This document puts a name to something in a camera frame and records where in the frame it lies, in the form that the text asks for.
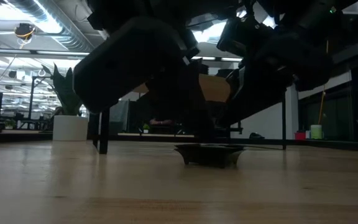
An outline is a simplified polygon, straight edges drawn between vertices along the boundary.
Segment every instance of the white planter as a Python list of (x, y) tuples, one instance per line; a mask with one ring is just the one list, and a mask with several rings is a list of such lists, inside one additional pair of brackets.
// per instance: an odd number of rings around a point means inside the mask
[(55, 116), (53, 121), (54, 141), (86, 141), (88, 119), (77, 116)]

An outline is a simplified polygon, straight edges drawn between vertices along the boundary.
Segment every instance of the green leaves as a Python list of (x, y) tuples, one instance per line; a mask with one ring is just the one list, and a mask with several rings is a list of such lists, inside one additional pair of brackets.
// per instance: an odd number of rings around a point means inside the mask
[(60, 74), (56, 64), (53, 75), (47, 67), (42, 67), (45, 73), (51, 74), (55, 92), (63, 107), (63, 114), (71, 116), (78, 115), (82, 101), (73, 90), (73, 70), (70, 68), (67, 71), (66, 77), (64, 77)]

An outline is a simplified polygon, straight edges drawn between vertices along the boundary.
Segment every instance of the wooden panel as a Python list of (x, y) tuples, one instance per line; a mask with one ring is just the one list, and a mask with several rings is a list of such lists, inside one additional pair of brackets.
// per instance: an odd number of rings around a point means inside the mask
[(0, 224), (358, 223), (358, 152), (250, 148), (222, 170), (173, 145), (0, 144)]
[[(207, 101), (226, 102), (230, 95), (230, 85), (224, 78), (200, 74), (200, 85)], [(136, 93), (147, 93), (145, 84), (135, 88)]]

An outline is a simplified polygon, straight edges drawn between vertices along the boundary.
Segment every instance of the pink object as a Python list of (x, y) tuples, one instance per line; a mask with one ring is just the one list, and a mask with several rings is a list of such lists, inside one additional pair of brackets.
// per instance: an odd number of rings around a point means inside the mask
[(306, 133), (305, 132), (295, 133), (295, 140), (306, 140)]

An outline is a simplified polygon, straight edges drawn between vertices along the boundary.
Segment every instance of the ceiling pipe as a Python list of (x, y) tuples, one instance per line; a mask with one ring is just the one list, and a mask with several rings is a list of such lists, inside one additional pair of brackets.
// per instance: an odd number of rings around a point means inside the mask
[(4, 0), (14, 9), (26, 14), (39, 29), (49, 34), (67, 50), (72, 52), (91, 52), (94, 46), (74, 25), (73, 21), (53, 0)]

